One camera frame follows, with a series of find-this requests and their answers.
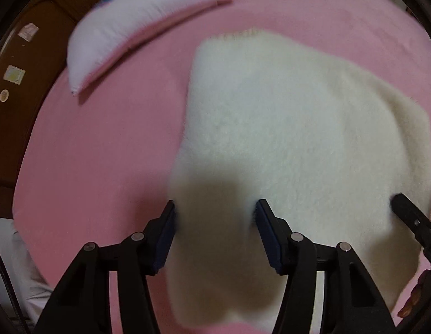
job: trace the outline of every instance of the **silver screw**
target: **silver screw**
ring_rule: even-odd
[[[135,232],[130,237],[133,241],[141,241],[144,238],[144,234],[142,232]]]
[[[95,247],[96,247],[96,244],[94,242],[87,242],[84,245],[84,251],[93,251]]]
[[[304,235],[298,232],[293,232],[290,237],[291,240],[296,242],[301,242],[304,239]]]
[[[352,247],[350,246],[350,244],[349,244],[349,243],[347,243],[347,242],[341,242],[341,243],[339,244],[339,248],[340,248],[342,251],[345,251],[345,252],[350,251],[350,250],[352,249]]]

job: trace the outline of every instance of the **bed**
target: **bed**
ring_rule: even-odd
[[[431,0],[405,0],[426,30],[386,0],[236,0],[125,55],[77,98],[62,71],[65,47],[76,22],[98,0],[27,1],[15,0],[13,22],[2,19],[0,25],[0,93],[9,90],[9,98],[0,101],[0,216],[14,218],[51,285],[85,242],[120,242],[163,209],[181,142],[192,57],[207,37],[252,26],[271,29],[370,70],[418,101],[431,121]],[[20,11],[19,4],[27,5]],[[41,46],[50,54],[39,62],[40,70],[31,71],[31,59],[45,55],[36,46],[19,51],[13,38],[43,15],[50,16],[48,29],[58,30],[45,35]],[[18,87],[3,82],[9,59],[28,66],[33,81]],[[419,272],[425,267],[422,258]],[[149,285],[162,332],[190,333],[174,321],[164,276]],[[246,326],[197,332],[226,330],[252,333]]]

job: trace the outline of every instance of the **yellow sticker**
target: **yellow sticker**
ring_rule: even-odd
[[[8,65],[3,80],[10,81],[11,83],[20,85],[25,75],[25,70],[16,68],[15,66]]]

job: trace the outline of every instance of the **white pillow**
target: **white pillow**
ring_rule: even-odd
[[[102,0],[76,26],[67,65],[73,94],[129,49],[203,9],[232,0]]]

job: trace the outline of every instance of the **black cable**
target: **black cable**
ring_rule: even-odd
[[[19,305],[18,298],[14,292],[13,285],[9,278],[8,272],[6,271],[5,264],[3,263],[2,257],[0,256],[0,275],[2,276],[3,283],[5,284],[6,291],[8,292],[11,305],[13,306],[14,312],[17,315],[19,324],[22,326],[26,334],[31,334],[30,328],[28,327],[25,318],[22,313],[22,309]]]

